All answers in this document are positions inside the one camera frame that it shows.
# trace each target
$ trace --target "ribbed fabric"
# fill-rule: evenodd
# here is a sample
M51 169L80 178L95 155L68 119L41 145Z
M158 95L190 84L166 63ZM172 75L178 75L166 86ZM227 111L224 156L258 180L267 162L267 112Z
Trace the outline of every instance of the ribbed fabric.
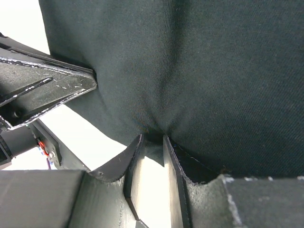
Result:
M304 173L302 0L39 2L51 54L96 71L68 106L110 138L167 134L218 172Z

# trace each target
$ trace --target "black cylinder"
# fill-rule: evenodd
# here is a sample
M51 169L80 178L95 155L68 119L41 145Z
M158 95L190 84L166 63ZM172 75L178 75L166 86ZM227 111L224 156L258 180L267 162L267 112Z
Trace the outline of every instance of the black cylinder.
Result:
M32 131L26 126L13 131L1 132L1 137L11 153L11 158L37 146L37 141Z

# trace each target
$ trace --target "black cloth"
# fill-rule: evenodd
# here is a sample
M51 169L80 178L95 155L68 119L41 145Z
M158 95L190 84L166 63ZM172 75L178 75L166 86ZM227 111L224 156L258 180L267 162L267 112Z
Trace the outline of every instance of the black cloth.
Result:
M39 2L51 54L96 71L67 105L110 138L167 134L216 172L304 173L303 0Z

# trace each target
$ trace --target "dark green fabric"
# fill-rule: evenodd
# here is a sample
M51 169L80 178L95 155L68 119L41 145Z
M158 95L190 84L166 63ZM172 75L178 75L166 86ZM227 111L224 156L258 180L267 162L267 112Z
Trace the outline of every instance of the dark green fabric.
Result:
M96 71L68 106L110 138L167 134L218 172L304 173L303 0L39 2L51 54Z

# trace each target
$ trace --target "white background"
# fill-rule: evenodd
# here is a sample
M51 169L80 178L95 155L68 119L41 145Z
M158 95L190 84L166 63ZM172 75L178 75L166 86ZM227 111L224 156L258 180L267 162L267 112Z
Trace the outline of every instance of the white background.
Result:
M49 54L38 0L0 0L0 32L20 43ZM88 121L62 105L41 120L91 170L109 161L126 146L109 139ZM169 191L164 168L145 159L141 178L143 220L150 228L170 227ZM38 149L13 159L8 170L47 169Z

